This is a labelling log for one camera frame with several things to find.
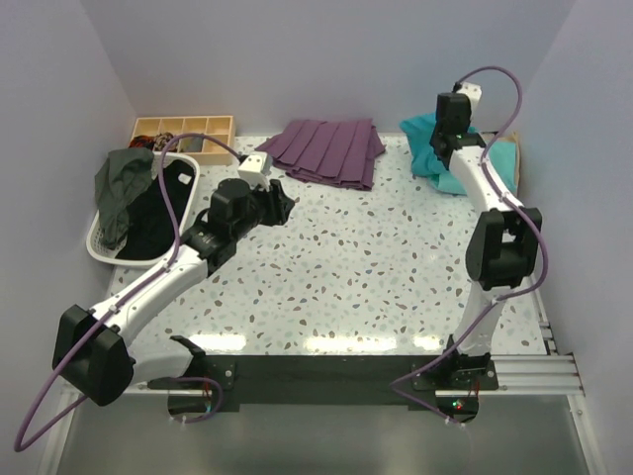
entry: wooden organizer box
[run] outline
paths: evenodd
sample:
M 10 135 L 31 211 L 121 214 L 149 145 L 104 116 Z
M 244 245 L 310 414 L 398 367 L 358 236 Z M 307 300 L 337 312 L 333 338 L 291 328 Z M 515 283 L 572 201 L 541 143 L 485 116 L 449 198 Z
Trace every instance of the wooden organizer box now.
M 137 136 L 156 136 L 169 132 L 174 136 L 195 132 L 207 134 L 222 143 L 233 146 L 235 125 L 233 116 L 194 116 L 194 117 L 141 117 L 136 119 L 131 140 Z M 191 156 L 201 165 L 230 165 L 232 156 L 221 146 L 204 141 L 202 151 L 182 151 L 182 141 L 178 152 Z

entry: purple folded cloth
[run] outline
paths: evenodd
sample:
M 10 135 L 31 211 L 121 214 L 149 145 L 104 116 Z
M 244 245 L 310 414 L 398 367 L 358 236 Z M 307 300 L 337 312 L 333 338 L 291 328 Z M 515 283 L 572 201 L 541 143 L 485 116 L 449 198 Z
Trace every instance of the purple folded cloth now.
M 375 159 L 385 152 L 371 119 L 352 122 L 293 121 L 257 150 L 304 182 L 371 190 Z

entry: white wall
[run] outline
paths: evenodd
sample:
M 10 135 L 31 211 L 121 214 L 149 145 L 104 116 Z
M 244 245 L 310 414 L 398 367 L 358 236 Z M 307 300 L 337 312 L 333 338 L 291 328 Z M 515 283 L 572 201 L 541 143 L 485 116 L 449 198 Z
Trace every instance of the white wall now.
M 369 116 L 379 129 L 432 112 L 486 63 L 528 84 L 573 0 L 82 0 L 140 115 L 234 114 L 244 133 L 291 119 Z M 497 126 L 513 90 L 478 125 Z
M 14 454 L 13 437 L 59 316 L 105 292 L 83 244 L 93 175 L 134 112 L 77 0 L 0 2 L 0 64 L 0 473 L 35 474 L 44 445 Z
M 521 116 L 524 198 L 552 256 L 543 298 L 618 475 L 633 467 L 632 26 L 627 0 L 578 0 Z

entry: folded clothes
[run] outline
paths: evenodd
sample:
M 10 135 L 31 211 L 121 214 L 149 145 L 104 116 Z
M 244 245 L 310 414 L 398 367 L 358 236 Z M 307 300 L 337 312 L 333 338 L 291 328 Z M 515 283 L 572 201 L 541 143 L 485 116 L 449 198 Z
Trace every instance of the folded clothes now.
M 411 149 L 413 175 L 427 177 L 435 189 L 444 193 L 465 195 L 466 190 L 462 184 L 444 167 L 430 144 L 435 129 L 435 114 L 412 117 L 400 122 L 400 128 L 407 135 Z M 468 132 L 475 133 L 477 129 L 470 127 Z M 507 189 L 515 193 L 516 144 L 494 143 L 489 151 L 489 158 Z
M 301 181 L 371 190 L 374 161 L 385 152 L 371 119 L 351 122 L 293 121 L 257 150 Z

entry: white table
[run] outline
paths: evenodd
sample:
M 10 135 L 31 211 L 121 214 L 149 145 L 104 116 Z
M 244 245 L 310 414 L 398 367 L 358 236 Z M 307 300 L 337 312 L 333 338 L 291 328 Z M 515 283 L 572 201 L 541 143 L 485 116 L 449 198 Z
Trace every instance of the white table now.
M 266 138 L 236 139 L 239 151 Z M 371 192 L 284 176 L 298 203 L 287 226 L 258 227 L 237 255 L 155 318 L 133 343 L 190 337 L 242 354 L 439 353 L 468 297 L 464 254 L 476 216 L 466 197 L 410 173 L 404 136 L 382 136 Z M 236 167 L 205 166 L 192 218 Z M 112 293 L 140 275 L 117 268 Z M 509 302 L 494 354 L 545 354 L 537 296 Z

